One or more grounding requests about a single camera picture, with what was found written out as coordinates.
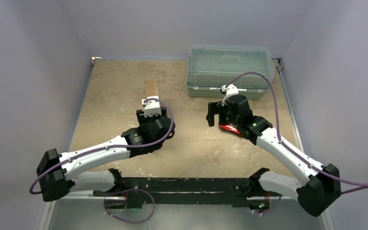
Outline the red utility knife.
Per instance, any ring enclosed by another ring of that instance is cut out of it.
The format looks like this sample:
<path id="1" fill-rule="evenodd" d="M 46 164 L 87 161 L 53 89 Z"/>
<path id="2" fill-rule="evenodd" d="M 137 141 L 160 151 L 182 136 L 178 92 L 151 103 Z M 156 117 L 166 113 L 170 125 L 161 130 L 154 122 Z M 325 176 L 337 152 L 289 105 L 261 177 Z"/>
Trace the red utility knife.
<path id="1" fill-rule="evenodd" d="M 219 124 L 219 128 L 221 131 L 223 132 L 227 132 L 227 133 L 230 133 L 230 134 L 233 134 L 233 135 L 236 135 L 238 137 L 241 137 L 241 133 L 238 131 L 237 127 L 230 124 L 230 123 L 222 123 L 222 124 Z"/>

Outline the brown cardboard express box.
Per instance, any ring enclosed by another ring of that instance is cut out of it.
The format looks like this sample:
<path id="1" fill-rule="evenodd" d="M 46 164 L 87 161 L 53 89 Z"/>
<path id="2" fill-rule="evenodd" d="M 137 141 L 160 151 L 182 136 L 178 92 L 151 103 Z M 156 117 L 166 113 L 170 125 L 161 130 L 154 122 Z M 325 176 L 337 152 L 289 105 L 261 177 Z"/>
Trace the brown cardboard express box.
<path id="1" fill-rule="evenodd" d="M 160 97 L 159 93 L 159 84 L 156 80 L 146 80 L 145 81 L 145 99 L 147 98 L 158 98 Z"/>

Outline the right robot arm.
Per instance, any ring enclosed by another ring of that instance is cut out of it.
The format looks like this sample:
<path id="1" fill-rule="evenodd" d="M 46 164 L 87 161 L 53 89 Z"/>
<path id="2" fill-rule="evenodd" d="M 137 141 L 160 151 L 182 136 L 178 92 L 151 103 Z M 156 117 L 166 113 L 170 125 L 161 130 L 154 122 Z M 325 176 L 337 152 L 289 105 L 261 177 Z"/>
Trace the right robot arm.
<path id="1" fill-rule="evenodd" d="M 318 217 L 341 196 L 339 169 L 333 164 L 324 165 L 293 146 L 269 121 L 253 114 L 243 95 L 209 102 L 206 120 L 210 127 L 215 125 L 216 115 L 222 131 L 249 140 L 293 174 L 289 177 L 261 168 L 249 177 L 247 197 L 277 193 L 296 200 L 308 214 Z"/>

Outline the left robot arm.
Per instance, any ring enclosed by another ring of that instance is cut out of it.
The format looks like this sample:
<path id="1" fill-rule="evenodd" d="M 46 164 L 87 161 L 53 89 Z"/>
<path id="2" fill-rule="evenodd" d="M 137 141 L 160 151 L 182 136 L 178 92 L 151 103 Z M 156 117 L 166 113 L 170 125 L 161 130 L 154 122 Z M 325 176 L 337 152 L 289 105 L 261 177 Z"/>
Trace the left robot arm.
<path id="1" fill-rule="evenodd" d="M 152 117 L 146 117 L 142 110 L 138 110 L 136 115 L 138 127 L 104 143 L 74 152 L 47 150 L 37 166 L 37 179 L 29 189 L 30 194 L 41 194 L 45 202 L 84 190 L 104 191 L 112 196 L 121 194 L 123 182 L 117 179 L 115 170 L 95 174 L 91 169 L 153 153 L 166 139 L 174 136 L 175 123 L 169 108 L 161 108 L 161 113 Z"/>

